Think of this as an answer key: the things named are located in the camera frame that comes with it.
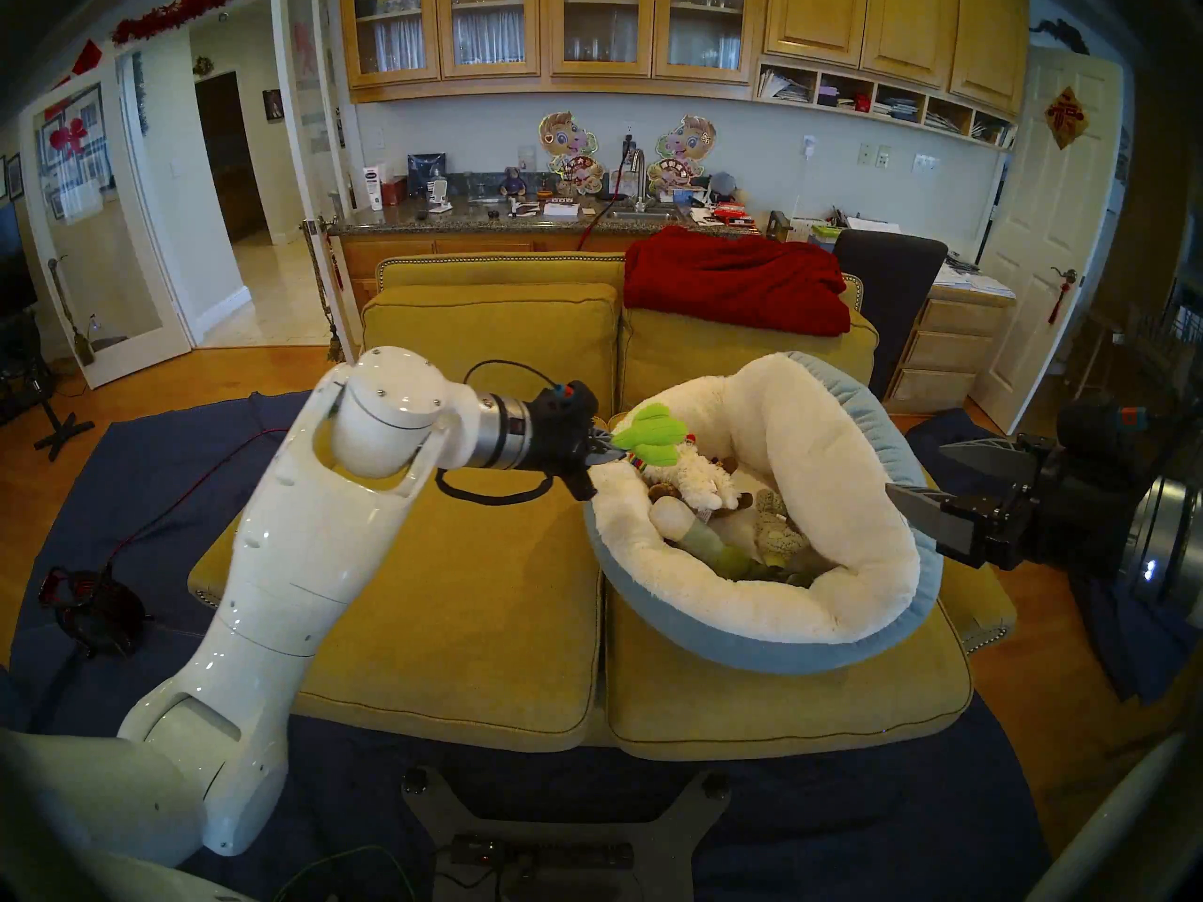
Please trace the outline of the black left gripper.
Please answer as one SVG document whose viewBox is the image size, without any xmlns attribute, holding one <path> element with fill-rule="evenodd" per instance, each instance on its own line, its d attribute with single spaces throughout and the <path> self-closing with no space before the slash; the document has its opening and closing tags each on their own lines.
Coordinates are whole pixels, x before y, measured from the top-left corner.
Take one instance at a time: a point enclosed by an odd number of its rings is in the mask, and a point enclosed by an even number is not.
<svg viewBox="0 0 1203 902">
<path fill-rule="evenodd" d="M 577 502 L 589 502 L 597 493 L 588 467 L 627 459 L 615 447 L 612 435 L 593 427 L 599 402 L 580 380 L 543 388 L 526 403 L 528 414 L 526 469 L 559 479 Z"/>
</svg>

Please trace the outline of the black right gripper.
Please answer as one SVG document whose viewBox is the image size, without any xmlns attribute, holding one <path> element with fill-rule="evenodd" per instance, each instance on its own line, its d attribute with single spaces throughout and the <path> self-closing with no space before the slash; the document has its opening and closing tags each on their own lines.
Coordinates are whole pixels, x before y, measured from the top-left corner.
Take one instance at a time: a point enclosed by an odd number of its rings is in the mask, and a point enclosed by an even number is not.
<svg viewBox="0 0 1203 902">
<path fill-rule="evenodd" d="M 887 483 L 885 494 L 936 551 L 958 562 L 1012 570 L 1023 562 L 1067 569 L 1102 544 L 1115 556 L 1137 500 L 1150 483 L 1140 434 L 1158 423 L 1144 405 L 1089 396 L 1063 405 L 1055 437 L 1020 433 L 940 447 L 974 471 L 982 487 L 952 489 Z"/>
</svg>

